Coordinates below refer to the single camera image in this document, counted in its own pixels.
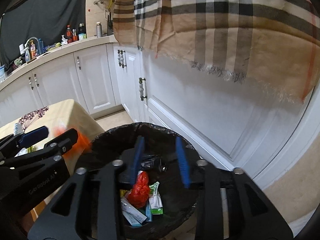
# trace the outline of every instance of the black trash bag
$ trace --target black trash bag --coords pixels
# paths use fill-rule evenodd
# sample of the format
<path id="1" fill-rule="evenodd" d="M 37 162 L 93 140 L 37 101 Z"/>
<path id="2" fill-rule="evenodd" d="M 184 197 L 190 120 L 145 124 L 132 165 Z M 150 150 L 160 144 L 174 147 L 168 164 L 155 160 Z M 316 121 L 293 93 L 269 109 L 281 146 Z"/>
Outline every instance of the black trash bag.
<path id="1" fill-rule="evenodd" d="M 90 171 L 102 168 L 119 158 L 124 150 L 134 148 L 138 136 L 145 138 L 146 154 L 161 156 L 166 162 L 166 172 L 147 171 L 150 185 L 156 181 L 160 182 L 158 190 L 164 214 L 153 215 L 152 222 L 135 228 L 131 227 L 124 218 L 125 237 L 137 240 L 159 239 L 178 228 L 193 214 L 198 199 L 198 190 L 184 188 L 178 161 L 174 160 L 175 139 L 180 136 L 179 134 L 151 123 L 133 123 L 110 129 L 92 141 L 92 152 L 82 154 L 75 169 L 85 167 Z M 197 151 L 185 138 L 183 141 L 186 145 L 187 159 L 190 163 L 195 163 L 200 159 Z M 96 227 L 97 200 L 93 202 L 91 219 L 93 227 Z"/>

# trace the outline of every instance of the red plastic bag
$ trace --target red plastic bag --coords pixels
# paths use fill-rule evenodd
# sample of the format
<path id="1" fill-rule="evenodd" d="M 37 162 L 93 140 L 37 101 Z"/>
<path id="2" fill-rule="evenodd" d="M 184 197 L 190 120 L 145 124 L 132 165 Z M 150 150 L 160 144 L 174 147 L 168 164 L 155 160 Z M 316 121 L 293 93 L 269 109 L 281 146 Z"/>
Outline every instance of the red plastic bag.
<path id="1" fill-rule="evenodd" d="M 133 185 L 133 188 L 127 197 L 129 203 L 135 208 L 142 208 L 146 205 L 150 193 L 148 183 L 148 173 L 145 171 L 141 172 L 137 177 L 136 184 Z"/>

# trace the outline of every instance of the silver thermos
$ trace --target silver thermos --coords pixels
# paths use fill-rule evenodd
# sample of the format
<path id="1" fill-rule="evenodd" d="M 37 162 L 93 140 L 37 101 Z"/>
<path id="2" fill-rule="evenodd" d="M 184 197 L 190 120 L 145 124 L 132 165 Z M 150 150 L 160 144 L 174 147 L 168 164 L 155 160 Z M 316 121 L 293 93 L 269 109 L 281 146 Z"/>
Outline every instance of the silver thermos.
<path id="1" fill-rule="evenodd" d="M 101 38 L 102 37 L 102 26 L 101 26 L 101 22 L 97 22 L 97 38 Z"/>

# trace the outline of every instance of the black curtain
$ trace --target black curtain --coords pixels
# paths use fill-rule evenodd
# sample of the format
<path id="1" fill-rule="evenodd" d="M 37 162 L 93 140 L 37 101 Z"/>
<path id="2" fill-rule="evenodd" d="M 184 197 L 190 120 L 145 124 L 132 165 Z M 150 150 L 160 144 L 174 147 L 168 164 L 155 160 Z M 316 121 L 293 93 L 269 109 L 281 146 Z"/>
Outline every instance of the black curtain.
<path id="1" fill-rule="evenodd" d="M 1 63 L 18 58 L 19 45 L 30 37 L 42 39 L 44 46 L 52 45 L 61 42 L 67 25 L 78 30 L 80 23 L 85 23 L 85 0 L 26 0 L 2 17 Z"/>

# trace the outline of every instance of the cabinet handle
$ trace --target cabinet handle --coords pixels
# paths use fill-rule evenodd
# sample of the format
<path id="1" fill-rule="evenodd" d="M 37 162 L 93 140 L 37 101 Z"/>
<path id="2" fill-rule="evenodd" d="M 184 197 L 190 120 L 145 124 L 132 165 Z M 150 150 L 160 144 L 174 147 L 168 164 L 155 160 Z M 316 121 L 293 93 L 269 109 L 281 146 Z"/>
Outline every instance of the cabinet handle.
<path id="1" fill-rule="evenodd" d="M 146 81 L 145 78 L 139 78 L 139 92 L 140 92 L 140 98 L 141 98 L 141 101 L 143 101 L 145 98 L 147 98 L 147 96 L 143 96 L 143 84 L 142 84 L 142 81 Z"/>
<path id="2" fill-rule="evenodd" d="M 37 83 L 37 78 L 36 78 L 36 76 L 37 76 L 37 74 L 34 74 L 34 75 L 33 75 L 33 79 L 35 80 L 35 83 L 36 83 L 37 87 L 39 87 L 39 83 Z"/>
<path id="3" fill-rule="evenodd" d="M 31 90 L 33 90 L 33 86 L 32 86 L 32 83 L 31 83 L 31 77 L 28 77 L 28 79 L 29 79 L 29 85 L 31 87 Z"/>
<path id="4" fill-rule="evenodd" d="M 81 70 L 81 66 L 80 66 L 80 58 L 79 58 L 79 56 L 77 56 L 77 64 L 78 64 L 79 69 Z"/>
<path id="5" fill-rule="evenodd" d="M 124 64 L 124 57 L 123 57 L 123 53 L 125 52 L 125 50 L 118 50 L 118 52 L 119 52 L 119 56 L 120 56 L 120 58 L 118 57 L 118 59 L 119 59 L 119 67 L 124 68 L 124 67 L 127 66 L 127 65 Z"/>

